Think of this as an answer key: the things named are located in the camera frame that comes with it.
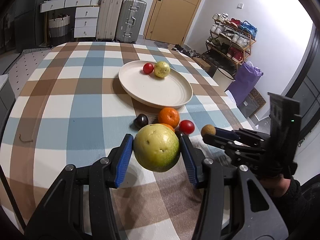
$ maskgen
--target red tomato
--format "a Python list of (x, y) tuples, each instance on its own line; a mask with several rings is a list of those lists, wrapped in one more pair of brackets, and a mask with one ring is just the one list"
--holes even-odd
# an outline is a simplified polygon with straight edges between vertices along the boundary
[(146, 74), (150, 74), (153, 71), (153, 65), (151, 63), (145, 63), (143, 66), (143, 72)]
[(185, 134), (190, 134), (194, 132), (195, 125), (189, 120), (183, 120), (179, 125), (179, 130)]

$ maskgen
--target red shoe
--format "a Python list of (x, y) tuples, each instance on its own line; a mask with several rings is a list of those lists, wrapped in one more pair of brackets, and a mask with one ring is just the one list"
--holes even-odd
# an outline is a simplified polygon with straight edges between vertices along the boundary
[(239, 63), (241, 60), (243, 60), (243, 51), (240, 51), (239, 49), (235, 49), (235, 48), (234, 48), (234, 50), (235, 50), (235, 53), (234, 53), (232, 59), (235, 62)]
[(233, 57), (233, 55), (235, 54), (235, 48), (234, 47), (230, 47), (229, 48), (229, 50), (228, 50), (228, 53), (227, 53), (227, 56), (229, 57), (229, 58), (232, 58)]
[(237, 27), (240, 25), (241, 21), (240, 20), (236, 20), (234, 18), (231, 19), (230, 24), (233, 25), (234, 27)]

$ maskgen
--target purple bag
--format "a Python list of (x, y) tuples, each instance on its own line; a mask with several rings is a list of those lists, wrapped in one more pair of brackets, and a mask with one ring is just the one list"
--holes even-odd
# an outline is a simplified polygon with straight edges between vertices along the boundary
[(234, 97), (237, 106), (240, 106), (245, 100), (262, 75), (263, 72), (253, 66), (250, 61), (244, 62), (240, 66), (235, 75), (236, 81), (232, 82), (227, 88)]

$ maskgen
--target metal screw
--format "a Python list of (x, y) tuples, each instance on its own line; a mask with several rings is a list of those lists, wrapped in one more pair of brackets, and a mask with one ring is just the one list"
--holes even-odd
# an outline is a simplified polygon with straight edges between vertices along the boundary
[(73, 166), (72, 164), (68, 164), (68, 165), (65, 167), (66, 171), (72, 171), (73, 168), (74, 168), (74, 166)]
[(100, 160), (100, 162), (102, 163), (102, 164), (107, 164), (107, 163), (109, 163), (109, 158), (107, 158), (107, 157), (104, 157), (104, 158), (102, 158), (101, 160)]
[(205, 159), (203, 160), (203, 162), (204, 162), (205, 164), (211, 165), (211, 164), (213, 163), (213, 159), (211, 159), (211, 158), (205, 158)]
[(247, 171), (247, 170), (248, 170), (248, 167), (247, 167), (246, 165), (240, 165), (240, 166), (239, 166), (239, 169), (240, 169), (241, 171)]

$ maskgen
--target wooden door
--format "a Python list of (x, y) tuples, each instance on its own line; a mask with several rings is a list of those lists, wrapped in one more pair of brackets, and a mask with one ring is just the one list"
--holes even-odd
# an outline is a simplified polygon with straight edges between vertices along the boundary
[(199, 0), (157, 0), (146, 39), (180, 44)]

